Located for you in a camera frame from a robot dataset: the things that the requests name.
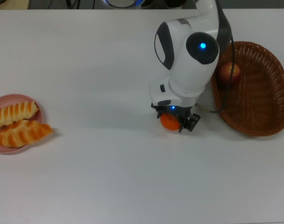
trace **orange ball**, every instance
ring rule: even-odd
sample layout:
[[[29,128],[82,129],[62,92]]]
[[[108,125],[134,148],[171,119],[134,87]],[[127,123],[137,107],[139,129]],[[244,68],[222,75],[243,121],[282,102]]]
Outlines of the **orange ball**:
[[[178,119],[169,113],[163,113],[161,115],[161,123],[164,128],[171,131],[176,131],[180,129],[180,123]]]

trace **wicker basket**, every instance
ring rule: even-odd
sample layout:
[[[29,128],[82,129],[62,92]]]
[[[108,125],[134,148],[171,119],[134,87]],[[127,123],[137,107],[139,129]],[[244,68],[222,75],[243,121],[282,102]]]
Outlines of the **wicker basket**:
[[[253,136],[268,136],[284,129],[284,70],[278,59],[252,42],[235,42],[235,63],[242,70],[239,84],[231,88],[221,117],[234,129]],[[217,67],[232,61],[232,45]],[[221,108],[225,90],[211,79],[215,103]]]

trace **plate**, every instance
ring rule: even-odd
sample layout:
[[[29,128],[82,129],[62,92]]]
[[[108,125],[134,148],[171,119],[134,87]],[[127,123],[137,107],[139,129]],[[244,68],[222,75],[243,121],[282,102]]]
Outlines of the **plate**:
[[[25,96],[25,95],[21,95],[21,94],[9,94],[9,95],[5,95],[0,97],[0,108],[4,107],[4,106],[8,106],[8,105],[12,105],[12,104],[17,104],[20,102],[25,102],[25,101],[29,101],[32,102],[34,101],[37,108],[39,109],[33,117],[27,119],[27,120],[36,120],[39,123],[43,123],[43,112],[41,110],[41,107],[39,106],[39,104],[33,100],[32,98]],[[12,153],[19,153],[21,151],[24,151],[25,149],[27,149],[28,146],[23,146],[21,148],[8,148],[8,147],[4,147],[4,146],[0,146],[0,153],[1,154],[12,154]]]

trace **croissant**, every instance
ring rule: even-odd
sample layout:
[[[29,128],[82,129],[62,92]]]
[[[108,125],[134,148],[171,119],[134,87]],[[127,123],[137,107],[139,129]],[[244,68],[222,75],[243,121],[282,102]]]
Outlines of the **croissant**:
[[[20,120],[0,131],[0,145],[20,148],[33,144],[53,132],[50,125]]]
[[[31,118],[38,110],[34,101],[2,107],[0,108],[0,127]]]

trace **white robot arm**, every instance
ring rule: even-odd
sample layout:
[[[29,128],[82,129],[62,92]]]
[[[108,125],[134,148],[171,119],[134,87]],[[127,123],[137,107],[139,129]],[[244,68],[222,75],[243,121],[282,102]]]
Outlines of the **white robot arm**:
[[[163,22],[155,37],[155,51],[170,74],[149,84],[152,107],[177,117],[192,131],[200,116],[191,115],[205,85],[231,39],[231,27],[219,0],[198,0],[199,15]]]

